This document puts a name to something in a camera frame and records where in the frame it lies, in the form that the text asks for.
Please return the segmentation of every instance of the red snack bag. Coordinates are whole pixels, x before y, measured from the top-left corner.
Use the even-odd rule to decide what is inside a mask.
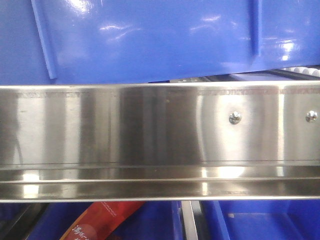
[[[99,201],[92,203],[60,240],[105,240],[143,201]]]

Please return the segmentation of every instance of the brushed metal surface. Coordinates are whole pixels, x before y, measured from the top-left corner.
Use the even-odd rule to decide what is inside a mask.
[[[1,86],[0,201],[318,198],[309,111],[318,81]]]

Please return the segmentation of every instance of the stainless steel shelf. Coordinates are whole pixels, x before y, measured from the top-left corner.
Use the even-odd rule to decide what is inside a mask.
[[[310,111],[319,81],[2,86],[0,202],[319,198]]]

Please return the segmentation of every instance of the screw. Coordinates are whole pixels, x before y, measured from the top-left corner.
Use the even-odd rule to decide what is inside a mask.
[[[315,120],[317,120],[318,117],[318,113],[316,111],[309,111],[306,116],[305,119],[308,123],[313,123]]]
[[[229,116],[229,122],[231,124],[238,124],[241,121],[241,115],[237,111],[234,111],[230,116]]]

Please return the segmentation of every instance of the blue plastic bin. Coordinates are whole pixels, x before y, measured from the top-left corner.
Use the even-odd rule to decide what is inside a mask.
[[[0,84],[146,83],[320,64],[319,0],[2,0]]]
[[[51,203],[28,240],[57,240],[91,203]],[[183,240],[179,201],[146,202],[109,239]]]
[[[319,240],[320,200],[203,201],[212,240]]]

